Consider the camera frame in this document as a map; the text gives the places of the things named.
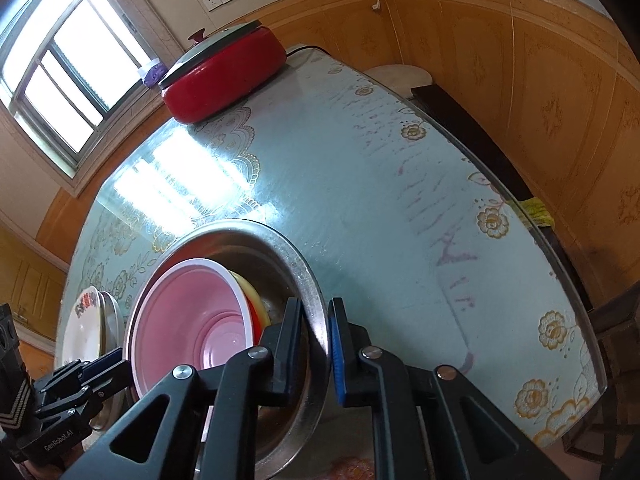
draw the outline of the window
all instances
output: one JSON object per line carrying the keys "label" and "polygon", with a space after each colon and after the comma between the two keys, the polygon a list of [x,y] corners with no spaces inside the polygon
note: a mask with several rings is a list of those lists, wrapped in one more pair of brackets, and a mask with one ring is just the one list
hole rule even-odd
{"label": "window", "polygon": [[0,99],[72,170],[140,90],[138,68],[155,57],[115,0],[29,0],[0,41]]}

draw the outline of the window frame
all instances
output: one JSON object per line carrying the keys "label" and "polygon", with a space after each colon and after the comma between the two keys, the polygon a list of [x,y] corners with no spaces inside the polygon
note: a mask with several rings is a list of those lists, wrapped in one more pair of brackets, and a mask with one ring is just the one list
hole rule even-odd
{"label": "window frame", "polygon": [[[22,26],[28,22],[34,10],[38,7],[41,0],[31,0],[26,4],[26,8],[22,13],[23,16],[20,17],[20,24],[14,25],[12,27],[11,32],[7,35],[4,42],[0,46],[0,66],[4,65],[4,62],[11,51],[12,46],[15,43],[15,40],[18,38],[22,30]],[[145,53],[153,59],[155,57],[155,53],[148,46],[144,38],[142,38],[132,25],[132,23],[126,18],[123,10],[120,9],[120,6],[114,0],[107,0],[117,15],[122,19],[124,25],[136,39],[140,47],[145,51]],[[27,121],[28,125],[34,130],[37,135],[40,135],[44,138],[44,140],[49,144],[52,150],[66,161],[66,163],[72,168],[77,169],[78,166],[82,163],[83,159],[86,157],[87,153],[96,145],[96,143],[100,140],[100,138],[104,135],[105,129],[107,129],[109,124],[109,118],[113,115],[114,112],[118,110],[118,108],[127,101],[127,99],[135,93],[135,91],[142,86],[142,81],[138,81],[135,83],[129,90],[114,104],[111,108],[107,108],[107,106],[102,102],[102,100],[93,92],[88,85],[86,85],[81,76],[79,76],[76,71],[73,69],[71,63],[65,60],[65,56],[62,51],[57,46],[54,37],[60,30],[60,28],[65,24],[66,20],[71,16],[71,14],[78,8],[78,6],[82,2],[87,2],[87,4],[95,11],[96,15],[103,23],[103,25],[107,28],[107,30],[111,33],[111,35],[115,38],[116,42],[120,45],[123,51],[127,54],[130,60],[136,65],[137,68],[140,68],[140,63],[133,56],[133,54],[129,51],[129,49],[122,43],[122,40],[116,35],[113,29],[109,26],[107,21],[103,18],[103,16],[98,12],[94,4],[91,0],[73,0],[70,5],[65,9],[65,11],[60,15],[60,17],[55,21],[52,29],[47,33],[44,37],[43,41],[38,46],[36,53],[31,59],[27,69],[22,75],[20,82],[18,83],[15,91],[12,94],[11,101],[8,106],[9,113],[15,115],[16,112],[20,113],[22,117]],[[84,96],[89,100],[89,102],[96,108],[96,110],[102,116],[102,121],[94,125],[86,115],[76,106],[76,104],[70,99],[65,91],[63,91],[55,79],[49,74],[49,71],[42,63],[42,58],[47,52],[51,52],[51,54],[56,58],[56,60],[60,63],[62,69],[66,72],[66,74],[72,79],[78,89],[84,94]],[[53,85],[57,88],[57,90],[61,93],[62,97],[69,103],[69,105],[78,113],[86,123],[92,127],[94,132],[89,136],[89,138],[85,141],[82,148],[79,152],[76,152],[66,140],[60,136],[57,131],[50,126],[46,119],[38,113],[36,108],[30,103],[28,98],[25,95],[26,88],[29,85],[31,78],[33,77],[34,72],[38,67],[41,67],[45,74],[49,77]]]}
{"label": "window frame", "polygon": [[[2,41],[0,66],[4,65],[4,60],[10,50],[10,44],[12,45],[15,42],[15,38],[22,30],[24,23],[30,18],[39,1],[41,0],[28,0],[22,6],[22,9],[8,22],[7,27],[0,31],[0,41]],[[48,125],[38,124],[38,118],[41,116],[34,110],[27,99],[22,101],[15,99],[19,95],[18,91],[24,92],[26,84],[38,66],[38,62],[47,52],[47,46],[52,41],[57,30],[81,1],[74,0],[39,46],[37,54],[31,61],[25,75],[23,75],[20,85],[13,92],[11,109],[9,110],[4,105],[0,105],[0,125],[6,126],[31,158],[72,196],[77,196],[84,189],[91,177],[118,145],[142,124],[153,111],[162,105],[162,99],[157,88],[148,89],[142,82],[133,85],[104,115],[100,125],[94,126],[91,121],[88,121],[94,127],[94,133],[85,142],[81,152],[76,154],[75,152],[69,153],[67,150],[55,149],[54,146],[60,140],[63,141],[63,139],[57,133],[55,133],[53,139],[47,138],[47,131],[52,131],[52,128]],[[151,56],[153,54],[153,57],[159,57],[165,65],[171,66],[184,53],[182,45],[175,39],[147,0],[107,1],[123,19],[125,26],[148,55]],[[123,48],[125,53],[130,54],[126,47],[123,46]],[[37,136],[33,135],[34,132],[25,131],[20,126],[16,117],[14,117],[16,111],[19,113],[20,118],[24,120],[26,126],[34,126],[33,130],[38,134]]]}

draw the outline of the dark wooden chair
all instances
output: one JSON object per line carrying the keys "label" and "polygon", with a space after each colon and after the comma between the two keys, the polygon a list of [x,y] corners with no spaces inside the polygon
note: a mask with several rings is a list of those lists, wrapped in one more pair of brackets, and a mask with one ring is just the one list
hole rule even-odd
{"label": "dark wooden chair", "polygon": [[640,342],[640,282],[592,310],[589,318],[600,343],[609,384],[598,402],[562,437],[562,444],[565,452],[602,464],[600,477],[604,478],[616,462],[620,437],[640,434],[640,424],[620,423],[618,419],[618,388],[640,378],[640,370],[614,376],[602,344],[606,338],[615,337],[630,328],[636,334],[636,341]]}

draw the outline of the yellow cloth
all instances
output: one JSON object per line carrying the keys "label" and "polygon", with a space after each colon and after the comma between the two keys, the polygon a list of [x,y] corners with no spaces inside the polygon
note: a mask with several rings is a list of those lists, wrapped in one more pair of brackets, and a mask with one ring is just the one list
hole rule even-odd
{"label": "yellow cloth", "polygon": [[518,215],[518,218],[527,229],[531,227],[531,224],[529,223],[529,219],[522,213],[522,209],[527,212],[529,217],[533,220],[533,223],[538,227],[556,226],[556,222],[551,216],[551,213],[546,210],[545,204],[537,197],[518,202],[518,205],[515,205],[511,200],[507,200],[507,204],[515,211],[516,215]]}

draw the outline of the yellow bowl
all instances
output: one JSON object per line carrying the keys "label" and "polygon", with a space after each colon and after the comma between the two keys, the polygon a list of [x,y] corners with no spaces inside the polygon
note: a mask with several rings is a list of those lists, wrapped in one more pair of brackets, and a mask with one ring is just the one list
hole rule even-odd
{"label": "yellow bowl", "polygon": [[258,321],[260,322],[260,326],[262,327],[262,329],[264,330],[266,327],[270,326],[271,319],[269,318],[269,314],[267,314],[267,309],[264,306],[260,295],[254,289],[254,286],[242,276],[240,276],[240,274],[233,272],[232,270],[230,270],[229,272],[231,272],[231,275],[236,279],[238,285],[240,285],[240,288],[242,289],[242,292],[244,292],[244,295],[254,306],[256,316],[258,317]]}

